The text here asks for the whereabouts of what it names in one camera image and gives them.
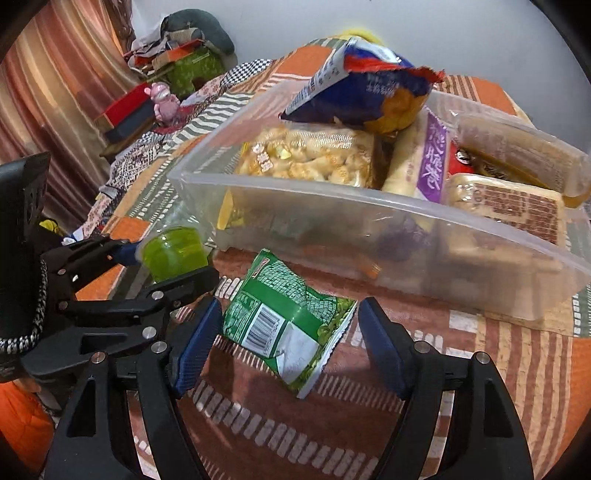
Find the green jelly cup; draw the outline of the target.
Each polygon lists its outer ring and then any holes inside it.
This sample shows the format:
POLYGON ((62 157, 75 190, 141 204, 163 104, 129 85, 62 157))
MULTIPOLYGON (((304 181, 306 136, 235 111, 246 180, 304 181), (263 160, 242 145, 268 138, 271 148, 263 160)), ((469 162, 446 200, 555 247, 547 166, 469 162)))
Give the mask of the green jelly cup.
POLYGON ((208 265, 197 229, 167 227, 139 243, 136 258, 149 271, 154 283, 164 282, 208 265))

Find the red sausage snack packet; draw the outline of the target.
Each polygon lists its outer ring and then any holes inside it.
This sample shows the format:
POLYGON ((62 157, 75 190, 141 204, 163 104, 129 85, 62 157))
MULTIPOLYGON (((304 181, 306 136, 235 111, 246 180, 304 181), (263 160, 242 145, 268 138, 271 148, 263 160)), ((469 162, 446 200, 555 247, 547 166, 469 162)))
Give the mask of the red sausage snack packet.
POLYGON ((455 141, 452 141, 449 146, 448 176, 474 172, 475 167, 470 155, 460 149, 455 141))

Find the pink plush toy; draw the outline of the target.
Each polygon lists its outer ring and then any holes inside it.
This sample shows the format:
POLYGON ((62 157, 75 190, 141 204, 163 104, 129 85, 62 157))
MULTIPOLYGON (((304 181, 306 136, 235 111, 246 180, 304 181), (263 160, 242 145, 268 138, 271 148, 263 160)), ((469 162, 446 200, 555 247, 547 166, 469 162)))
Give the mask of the pink plush toy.
POLYGON ((154 116, 162 125, 171 125, 180 108, 180 101, 164 82, 154 82, 144 88, 144 93, 153 103, 154 116))

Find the clear bag puffed snacks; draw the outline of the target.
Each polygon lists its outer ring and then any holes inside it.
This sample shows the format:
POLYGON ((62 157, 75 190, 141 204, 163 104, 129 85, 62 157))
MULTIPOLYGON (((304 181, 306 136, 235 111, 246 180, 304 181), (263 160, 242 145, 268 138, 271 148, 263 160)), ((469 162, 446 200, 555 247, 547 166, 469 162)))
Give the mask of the clear bag puffed snacks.
POLYGON ((287 123, 245 141, 235 173, 377 188, 383 161, 383 144, 370 133, 287 123))

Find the purple coconut roll pack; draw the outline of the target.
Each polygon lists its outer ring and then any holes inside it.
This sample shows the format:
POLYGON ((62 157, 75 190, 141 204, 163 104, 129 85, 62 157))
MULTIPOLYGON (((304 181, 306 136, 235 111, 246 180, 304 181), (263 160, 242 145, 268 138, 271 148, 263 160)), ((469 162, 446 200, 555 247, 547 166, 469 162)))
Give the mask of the purple coconut roll pack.
POLYGON ((428 108, 394 142, 383 192, 440 203, 448 174, 451 135, 428 108))

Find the blue white snack bag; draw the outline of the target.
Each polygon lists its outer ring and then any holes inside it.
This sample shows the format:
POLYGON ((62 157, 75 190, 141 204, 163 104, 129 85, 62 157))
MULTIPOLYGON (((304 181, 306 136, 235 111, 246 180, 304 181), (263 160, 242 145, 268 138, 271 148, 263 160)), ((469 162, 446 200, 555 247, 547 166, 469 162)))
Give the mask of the blue white snack bag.
POLYGON ((388 135, 414 123, 444 77, 442 70, 416 67, 387 47, 353 36, 329 55, 280 118, 388 135))

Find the dark grey pillow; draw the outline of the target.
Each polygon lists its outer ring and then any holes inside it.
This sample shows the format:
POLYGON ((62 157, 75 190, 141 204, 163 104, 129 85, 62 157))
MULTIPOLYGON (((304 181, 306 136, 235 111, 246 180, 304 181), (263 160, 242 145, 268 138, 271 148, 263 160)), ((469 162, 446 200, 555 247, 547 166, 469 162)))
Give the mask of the dark grey pillow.
POLYGON ((160 24, 160 34, 178 43, 199 39, 221 56, 235 53, 235 44, 221 23, 204 10, 184 9, 166 16, 160 24))

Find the yellow chips bag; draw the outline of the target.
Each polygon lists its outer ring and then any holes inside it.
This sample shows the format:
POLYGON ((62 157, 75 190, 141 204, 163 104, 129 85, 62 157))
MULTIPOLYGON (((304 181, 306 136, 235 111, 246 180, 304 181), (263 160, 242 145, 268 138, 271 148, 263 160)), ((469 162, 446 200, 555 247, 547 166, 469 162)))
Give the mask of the yellow chips bag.
POLYGON ((216 227, 218 230, 228 230, 243 226, 245 226, 245 208, 239 195, 228 189, 221 202, 216 227))

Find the striped orange curtain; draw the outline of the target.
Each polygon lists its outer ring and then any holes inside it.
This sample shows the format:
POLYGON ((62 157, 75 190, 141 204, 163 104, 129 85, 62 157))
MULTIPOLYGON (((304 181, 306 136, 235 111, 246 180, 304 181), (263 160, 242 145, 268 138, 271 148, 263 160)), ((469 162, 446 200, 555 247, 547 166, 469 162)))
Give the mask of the striped orange curtain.
POLYGON ((1 62, 1 160, 51 156, 44 213, 67 230, 109 176, 95 120, 135 87, 102 1, 50 1, 1 62))

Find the green pea snack bag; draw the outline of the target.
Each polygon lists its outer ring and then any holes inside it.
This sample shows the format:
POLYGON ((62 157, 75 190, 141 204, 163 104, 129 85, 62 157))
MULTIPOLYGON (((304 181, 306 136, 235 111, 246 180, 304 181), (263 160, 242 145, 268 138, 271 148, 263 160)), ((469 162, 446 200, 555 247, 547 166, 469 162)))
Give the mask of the green pea snack bag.
POLYGON ((354 299, 319 293, 263 249, 225 311, 222 334, 262 359, 304 399, 349 328, 356 306, 354 299))

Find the brown biscuit roll pack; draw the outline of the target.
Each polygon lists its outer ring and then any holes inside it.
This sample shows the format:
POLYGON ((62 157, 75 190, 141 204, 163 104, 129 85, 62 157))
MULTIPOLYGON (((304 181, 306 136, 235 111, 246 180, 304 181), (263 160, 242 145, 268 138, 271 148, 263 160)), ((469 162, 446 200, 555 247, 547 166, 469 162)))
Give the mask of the brown biscuit roll pack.
POLYGON ((455 121, 459 145, 521 183, 560 193, 577 208, 590 199, 590 155, 521 122, 460 114, 455 121))

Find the clear plastic storage bin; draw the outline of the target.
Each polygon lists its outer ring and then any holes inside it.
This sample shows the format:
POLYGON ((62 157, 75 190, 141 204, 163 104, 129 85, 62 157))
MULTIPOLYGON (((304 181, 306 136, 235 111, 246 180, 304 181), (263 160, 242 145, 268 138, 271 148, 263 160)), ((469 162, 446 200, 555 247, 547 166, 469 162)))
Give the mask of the clear plastic storage bin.
POLYGON ((322 182, 235 173, 245 141, 280 122, 301 90, 287 80, 252 98, 185 154, 169 180, 221 249, 280 259, 390 290, 524 320, 543 317, 590 281, 590 263, 529 233, 426 200, 322 182), (245 226, 218 230, 226 190, 245 226))

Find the yellow pillow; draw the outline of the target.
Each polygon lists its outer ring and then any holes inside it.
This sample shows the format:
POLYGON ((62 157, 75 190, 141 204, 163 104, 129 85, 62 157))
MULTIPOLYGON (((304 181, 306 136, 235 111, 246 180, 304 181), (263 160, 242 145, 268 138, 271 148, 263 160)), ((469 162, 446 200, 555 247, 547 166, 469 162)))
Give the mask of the yellow pillow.
POLYGON ((366 40, 368 42, 371 43, 375 43, 375 44, 379 44, 379 45, 383 45, 384 42, 374 33, 370 32, 367 29, 363 29, 363 28, 352 28, 352 29, 348 29, 342 33, 339 33, 338 35, 339 38, 341 39, 349 39, 352 37, 360 37, 363 40, 366 40))

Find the brown wafer snack pack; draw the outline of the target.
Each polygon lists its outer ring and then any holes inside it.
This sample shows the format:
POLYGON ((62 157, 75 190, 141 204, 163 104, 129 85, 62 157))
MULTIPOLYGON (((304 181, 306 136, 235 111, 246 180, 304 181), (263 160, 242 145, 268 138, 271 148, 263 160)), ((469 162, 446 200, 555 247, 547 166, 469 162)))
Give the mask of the brown wafer snack pack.
POLYGON ((566 207, 555 191, 477 174, 455 174, 446 181, 442 202, 566 247, 566 207))

